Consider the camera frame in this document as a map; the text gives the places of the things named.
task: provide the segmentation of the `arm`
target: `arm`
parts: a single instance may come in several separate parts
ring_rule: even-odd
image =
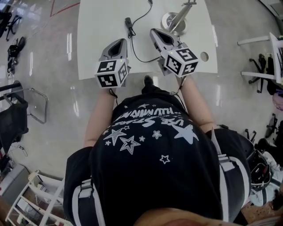
[[[206,101],[190,75],[183,82],[181,92],[191,119],[201,130],[206,133],[212,128],[217,128]]]
[[[97,104],[88,121],[88,127],[84,139],[84,147],[93,147],[99,136],[111,123],[114,106],[114,96],[108,89],[102,89]]]

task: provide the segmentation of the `metal pole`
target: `metal pole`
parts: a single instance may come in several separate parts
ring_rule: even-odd
[[[5,91],[5,90],[9,90],[9,89],[12,89],[12,88],[20,87],[20,86],[22,86],[21,83],[14,83],[12,85],[0,87],[0,92]]]
[[[188,12],[190,11],[192,5],[186,5],[175,18],[171,21],[171,24],[169,25],[169,31],[174,31],[178,25],[186,18]]]

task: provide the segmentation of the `red line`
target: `red line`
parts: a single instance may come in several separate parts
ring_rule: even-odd
[[[70,9],[71,7],[74,7],[74,6],[79,5],[79,4],[80,4],[80,2],[79,2],[79,3],[76,3],[76,4],[74,4],[74,5],[70,5],[69,7],[64,8],[64,9],[61,9],[60,11],[58,11],[58,12],[55,13],[55,14],[58,14],[58,13],[60,13],[60,12],[63,12],[63,11],[65,11],[66,9]]]
[[[51,8],[51,12],[50,12],[50,17],[52,16],[52,12],[53,12],[54,3],[55,3],[55,0],[53,0],[53,3],[52,3],[52,8]]]

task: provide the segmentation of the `gray device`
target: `gray device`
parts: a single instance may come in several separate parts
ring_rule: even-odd
[[[150,37],[160,52],[158,64],[164,75],[173,73],[183,77],[195,72],[199,60],[186,43],[174,34],[157,28],[150,30]]]
[[[107,46],[96,64],[95,76],[100,88],[119,88],[124,86],[129,74],[127,40],[118,39]]]

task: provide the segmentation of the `wire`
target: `wire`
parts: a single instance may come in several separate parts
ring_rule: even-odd
[[[187,112],[187,109],[186,109],[186,107],[185,107],[185,105],[184,105],[184,103],[183,103],[181,97],[178,95],[179,91],[180,91],[180,90],[182,89],[182,87],[183,87],[184,80],[185,80],[185,77],[183,77],[183,78],[181,79],[181,84],[180,84],[179,89],[177,90],[177,92],[171,92],[170,95],[171,95],[171,96],[177,96],[177,97],[179,98],[179,100],[180,100],[180,102],[181,102],[183,108],[184,108],[185,111]]]
[[[179,91],[180,91],[180,90],[182,89],[182,87],[183,87],[184,80],[185,80],[185,77],[183,77],[183,78],[181,79],[181,84],[180,84],[179,89],[177,90],[177,92],[171,92],[171,93],[170,93],[171,96],[178,95]]]
[[[14,147],[14,149],[12,149],[12,150],[9,150],[9,151],[14,151],[14,150],[16,150],[16,149],[22,149],[22,152],[23,152],[23,155],[24,156],[26,156],[26,157],[28,157],[28,153],[27,153],[27,151],[24,149],[24,147],[23,146],[21,146],[21,145],[18,145],[18,146],[13,146],[13,145],[11,145],[11,147]]]
[[[109,93],[115,98],[116,105],[118,106],[118,96],[114,93],[112,89],[109,89]]]
[[[137,19],[133,22],[133,25],[132,25],[131,28],[129,28],[129,33],[128,33],[128,38],[131,40],[131,45],[132,45],[132,49],[133,49],[134,55],[135,55],[136,58],[137,58],[140,62],[142,62],[142,63],[150,63],[150,62],[153,62],[153,61],[155,61],[155,60],[157,60],[157,59],[159,58],[159,57],[157,57],[157,58],[154,58],[154,59],[149,60],[149,61],[143,61],[143,60],[141,60],[141,59],[138,58],[138,56],[137,56],[137,54],[136,54],[136,52],[135,52],[135,50],[134,50],[133,37],[136,36],[136,33],[135,33],[135,31],[133,30],[133,27],[134,27],[134,24],[135,24],[138,20],[140,20],[141,18],[143,18],[143,17],[145,17],[146,15],[149,14],[149,12],[151,11],[152,6],[153,6],[152,0],[149,0],[149,4],[150,4],[150,9],[147,11],[147,13],[145,13],[145,14],[142,15],[141,17],[137,18]]]

